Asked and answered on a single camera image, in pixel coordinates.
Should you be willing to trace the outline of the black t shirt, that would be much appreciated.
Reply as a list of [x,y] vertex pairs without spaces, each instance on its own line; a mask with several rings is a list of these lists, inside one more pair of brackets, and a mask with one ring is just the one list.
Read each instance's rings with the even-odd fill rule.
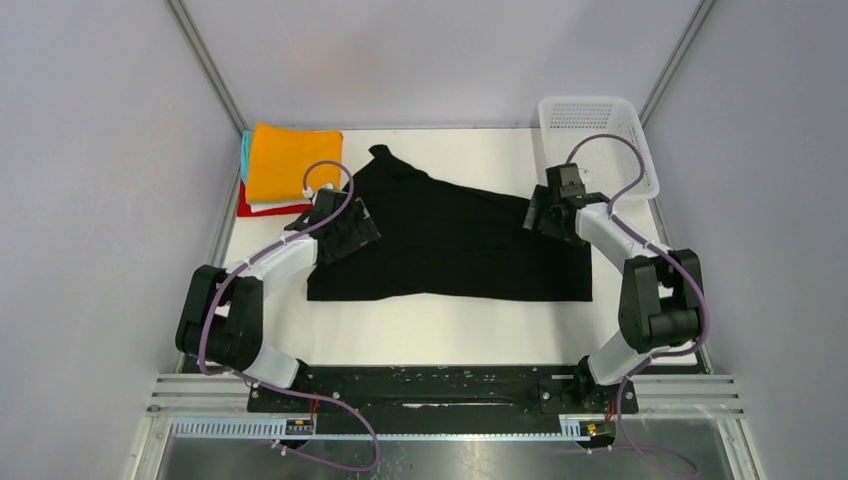
[[589,246],[531,232],[528,200],[430,177],[370,147],[354,193],[379,239],[307,280],[310,301],[376,301],[438,294],[522,302],[590,302]]

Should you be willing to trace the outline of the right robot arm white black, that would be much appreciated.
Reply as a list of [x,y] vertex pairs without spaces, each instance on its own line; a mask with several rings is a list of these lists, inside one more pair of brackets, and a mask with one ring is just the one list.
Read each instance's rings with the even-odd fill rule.
[[590,245],[620,273],[618,330],[578,363],[567,387],[583,410],[597,412],[652,359],[696,347],[708,331],[698,256],[649,241],[617,216],[602,193],[590,193],[575,164],[546,170],[535,187],[526,229]]

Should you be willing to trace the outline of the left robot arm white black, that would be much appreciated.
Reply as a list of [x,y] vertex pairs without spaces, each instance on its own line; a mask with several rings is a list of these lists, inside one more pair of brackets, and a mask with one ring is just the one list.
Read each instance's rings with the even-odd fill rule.
[[300,360],[264,338],[266,298],[297,274],[327,266],[377,242],[381,235],[364,200],[324,187],[312,206],[281,235],[228,267],[202,265],[190,280],[175,334],[177,349],[206,372],[238,372],[272,385],[272,398],[288,411],[309,401]]

